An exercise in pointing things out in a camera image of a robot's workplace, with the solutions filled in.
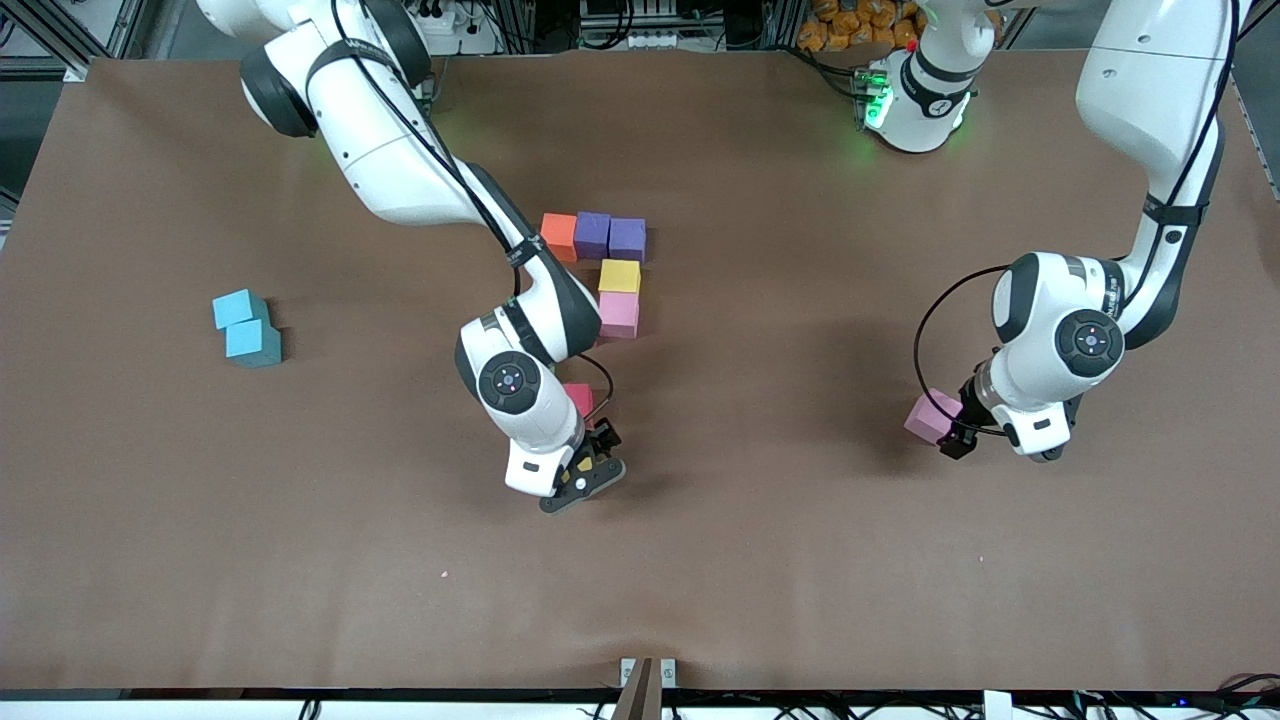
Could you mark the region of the pink foam cube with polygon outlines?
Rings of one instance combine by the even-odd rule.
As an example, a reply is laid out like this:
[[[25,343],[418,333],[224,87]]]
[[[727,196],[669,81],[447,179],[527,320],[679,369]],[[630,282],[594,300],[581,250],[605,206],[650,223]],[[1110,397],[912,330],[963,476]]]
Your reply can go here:
[[[598,299],[598,307],[602,319],[602,338],[635,340],[637,337],[640,319],[639,293],[602,291]]]
[[[911,406],[902,427],[916,438],[937,446],[951,432],[954,418],[963,410],[963,404],[952,395],[937,388],[929,388]]]

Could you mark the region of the purple foam cube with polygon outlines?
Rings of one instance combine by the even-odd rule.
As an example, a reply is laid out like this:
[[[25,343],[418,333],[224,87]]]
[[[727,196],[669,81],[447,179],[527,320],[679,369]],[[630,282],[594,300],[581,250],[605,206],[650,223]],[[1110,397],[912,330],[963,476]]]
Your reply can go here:
[[[573,249],[579,260],[608,259],[612,217],[605,213],[580,211],[573,228]]]
[[[648,250],[646,222],[641,218],[612,217],[608,259],[644,264]]]

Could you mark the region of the orange foam cube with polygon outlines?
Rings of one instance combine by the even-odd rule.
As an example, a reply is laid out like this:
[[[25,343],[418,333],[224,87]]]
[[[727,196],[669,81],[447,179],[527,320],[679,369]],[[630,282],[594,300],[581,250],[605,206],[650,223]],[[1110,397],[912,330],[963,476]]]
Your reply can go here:
[[[550,252],[562,263],[576,263],[579,252],[575,242],[577,217],[575,214],[544,213],[540,234]]]

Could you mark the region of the table cover sheet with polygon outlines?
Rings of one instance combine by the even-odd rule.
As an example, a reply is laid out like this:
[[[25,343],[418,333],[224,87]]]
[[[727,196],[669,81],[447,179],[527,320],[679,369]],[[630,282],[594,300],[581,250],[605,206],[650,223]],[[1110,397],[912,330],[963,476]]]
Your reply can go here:
[[[686,53],[452,61],[435,120],[536,220],[644,217],[636,340],[594,356],[626,478],[547,516],[454,340],[511,288],[489,231],[402,228],[233,61],[68,85],[0,251],[0,687],[1213,689],[1280,673],[1280,202],[1234,101],[1172,331],[1056,462],[902,427],[950,283],[1119,255],[1140,172],[1080,53],[1001,53],[938,152],[808,67]],[[283,361],[224,354],[251,290]],[[979,556],[986,556],[979,562]],[[448,578],[440,578],[448,571]]]

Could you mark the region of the cyan foam cube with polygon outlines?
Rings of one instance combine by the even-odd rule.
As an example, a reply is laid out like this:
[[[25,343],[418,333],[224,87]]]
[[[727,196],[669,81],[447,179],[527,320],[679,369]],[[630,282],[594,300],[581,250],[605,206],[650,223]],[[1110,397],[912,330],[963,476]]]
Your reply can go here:
[[[251,319],[224,329],[224,354],[244,369],[275,366],[283,361],[282,334],[261,319]]]
[[[238,290],[211,301],[212,322],[218,331],[246,322],[270,323],[266,301],[251,290]]]

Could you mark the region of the pile of orange items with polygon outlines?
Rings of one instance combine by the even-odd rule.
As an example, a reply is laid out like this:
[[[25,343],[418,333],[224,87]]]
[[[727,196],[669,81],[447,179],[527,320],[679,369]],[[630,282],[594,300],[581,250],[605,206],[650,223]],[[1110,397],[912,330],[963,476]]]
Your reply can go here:
[[[929,20],[929,13],[914,0],[809,0],[796,46],[809,53],[868,44],[914,49]]]

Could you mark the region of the aluminium frame profile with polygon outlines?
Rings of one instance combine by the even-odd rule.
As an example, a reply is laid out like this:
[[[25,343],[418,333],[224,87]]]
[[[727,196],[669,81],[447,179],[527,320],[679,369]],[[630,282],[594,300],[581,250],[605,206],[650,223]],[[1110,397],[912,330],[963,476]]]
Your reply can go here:
[[[138,58],[164,0],[0,0],[0,79],[82,82],[99,58]]]

